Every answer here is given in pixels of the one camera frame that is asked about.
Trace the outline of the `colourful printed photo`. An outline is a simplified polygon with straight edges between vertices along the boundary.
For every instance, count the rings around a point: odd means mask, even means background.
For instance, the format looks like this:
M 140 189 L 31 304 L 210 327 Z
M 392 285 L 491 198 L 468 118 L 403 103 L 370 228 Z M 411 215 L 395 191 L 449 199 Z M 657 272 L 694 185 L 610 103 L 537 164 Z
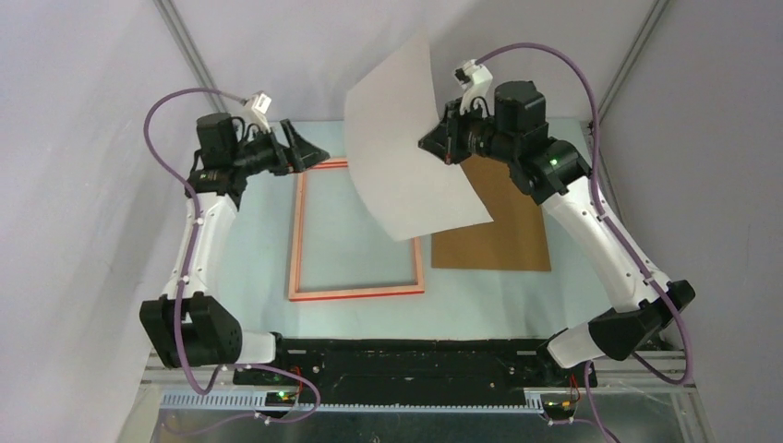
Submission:
M 438 122 L 425 29 L 346 94 L 349 174 L 370 215 L 394 241 L 492 220 L 461 167 L 419 148 Z

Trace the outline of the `clear acrylic sheet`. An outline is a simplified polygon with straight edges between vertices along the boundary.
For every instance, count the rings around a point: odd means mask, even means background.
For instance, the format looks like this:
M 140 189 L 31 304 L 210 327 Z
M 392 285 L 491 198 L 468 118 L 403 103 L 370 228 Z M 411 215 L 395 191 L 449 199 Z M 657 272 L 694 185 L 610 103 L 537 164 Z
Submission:
M 416 283 L 413 243 L 392 240 L 346 168 L 305 175 L 300 288 L 305 293 Z

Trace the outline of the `brown cardboard backing board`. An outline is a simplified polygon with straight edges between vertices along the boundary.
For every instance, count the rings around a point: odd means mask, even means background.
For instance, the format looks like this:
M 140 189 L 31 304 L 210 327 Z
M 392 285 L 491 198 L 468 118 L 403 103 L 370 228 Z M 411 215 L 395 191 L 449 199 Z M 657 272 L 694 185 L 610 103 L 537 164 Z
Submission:
M 434 269 L 551 271 L 543 212 L 522 194 L 506 164 L 474 156 L 460 164 L 491 222 L 434 233 Z

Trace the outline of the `orange wooden picture frame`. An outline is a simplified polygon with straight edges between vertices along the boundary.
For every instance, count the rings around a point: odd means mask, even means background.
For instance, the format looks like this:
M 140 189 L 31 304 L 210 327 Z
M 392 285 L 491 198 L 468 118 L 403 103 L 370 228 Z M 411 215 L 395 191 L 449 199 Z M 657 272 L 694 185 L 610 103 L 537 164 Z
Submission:
M 414 282 L 393 286 L 360 287 L 355 289 L 335 289 L 306 292 L 300 288 L 302 254 L 304 244 L 305 203 L 307 196 L 307 174 L 301 173 L 296 179 L 295 204 L 293 213 L 293 233 L 291 236 L 291 256 L 289 258 L 289 276 L 287 299 L 290 302 L 328 301 L 358 299 L 369 297 L 422 294 L 425 292 L 425 272 L 423 248 L 419 237 L 410 240 Z

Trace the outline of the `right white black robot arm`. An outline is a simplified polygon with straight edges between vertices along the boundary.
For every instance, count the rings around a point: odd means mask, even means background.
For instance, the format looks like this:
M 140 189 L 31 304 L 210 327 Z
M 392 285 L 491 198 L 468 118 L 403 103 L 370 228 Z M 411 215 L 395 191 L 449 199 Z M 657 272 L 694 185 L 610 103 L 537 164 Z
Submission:
M 548 340 L 536 371 L 550 386 L 569 379 L 574 367 L 606 356 L 622 361 L 667 327 L 694 299 L 687 281 L 673 281 L 656 269 L 614 222 L 593 171 L 566 140 L 552 137 L 546 99 L 531 81 L 500 84 L 494 113 L 478 99 L 448 102 L 441 120 L 418 142 L 446 164 L 476 155 L 508 166 L 519 191 L 553 217 L 583 249 L 603 284 L 611 308 Z

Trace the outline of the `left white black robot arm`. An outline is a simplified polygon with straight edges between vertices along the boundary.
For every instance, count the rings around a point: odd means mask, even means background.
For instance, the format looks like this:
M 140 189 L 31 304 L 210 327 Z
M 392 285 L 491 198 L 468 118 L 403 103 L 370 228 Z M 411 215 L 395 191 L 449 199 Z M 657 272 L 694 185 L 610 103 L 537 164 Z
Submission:
M 273 332 L 249 332 L 223 307 L 216 288 L 228 234 L 247 179 L 268 172 L 301 174 L 331 156 L 305 140 L 290 121 L 286 141 L 238 116 L 215 113 L 197 121 L 199 149 L 187 178 L 186 229 L 175 267 L 161 295 L 142 303 L 139 319 L 164 366 L 256 364 L 270 384 L 292 372 L 291 358 L 276 350 Z

